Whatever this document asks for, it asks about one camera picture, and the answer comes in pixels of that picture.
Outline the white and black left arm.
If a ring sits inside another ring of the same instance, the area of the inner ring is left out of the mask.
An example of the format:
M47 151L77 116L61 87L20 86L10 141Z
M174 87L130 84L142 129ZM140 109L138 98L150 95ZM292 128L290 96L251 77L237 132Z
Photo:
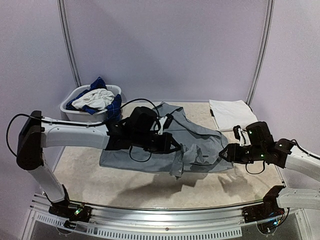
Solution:
M67 190L46 163L44 148L89 147L108 151L137 147L153 154L171 154L181 150L173 135L164 131L166 117L148 107L136 107L120 121L76 122L42 116L35 110L18 135L16 163L39 183L48 200L63 216L74 213Z

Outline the grey garment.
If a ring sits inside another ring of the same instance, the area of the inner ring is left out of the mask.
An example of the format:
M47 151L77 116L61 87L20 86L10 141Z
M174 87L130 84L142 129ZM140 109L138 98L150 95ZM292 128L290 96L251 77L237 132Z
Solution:
M213 173L233 168L219 156L228 145L219 131L186 118L183 107L162 102L155 108L137 106L130 116L108 126L101 167L139 172Z

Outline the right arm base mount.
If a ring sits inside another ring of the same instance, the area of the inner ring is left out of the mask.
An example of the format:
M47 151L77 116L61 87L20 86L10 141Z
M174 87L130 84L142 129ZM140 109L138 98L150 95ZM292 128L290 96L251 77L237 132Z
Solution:
M272 235L289 215L284 208L280 208L276 201L263 202L242 208L241 214L245 223L256 222L258 231L263 235Z

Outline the white and green raglan shirt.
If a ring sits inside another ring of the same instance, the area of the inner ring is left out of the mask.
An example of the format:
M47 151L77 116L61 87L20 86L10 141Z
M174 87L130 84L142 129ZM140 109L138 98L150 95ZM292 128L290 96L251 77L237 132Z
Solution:
M209 100L210 110L213 113L214 123L219 131L232 131L233 127L243 129L258 121L251 108L243 101Z

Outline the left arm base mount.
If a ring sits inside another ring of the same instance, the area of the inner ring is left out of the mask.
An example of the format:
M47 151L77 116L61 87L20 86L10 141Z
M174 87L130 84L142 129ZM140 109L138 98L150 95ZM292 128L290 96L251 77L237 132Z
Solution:
M73 204L67 201L52 203L48 212L52 215L67 219L63 227L74 230L78 222L88 223L92 216L93 208L81 204Z

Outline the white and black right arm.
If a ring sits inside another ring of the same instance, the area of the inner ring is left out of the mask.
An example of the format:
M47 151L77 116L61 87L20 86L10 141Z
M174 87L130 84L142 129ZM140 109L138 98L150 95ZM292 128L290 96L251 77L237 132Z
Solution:
M261 140L243 146L238 143L230 143L220 151L219 157L227 162L243 165L262 161L264 164L272 164L299 172L316 181L320 180L320 157L301 148L294 139ZM262 218L269 218L284 208L319 210L320 191L277 185L266 193L262 204L244 209L243 214L245 216L260 214Z

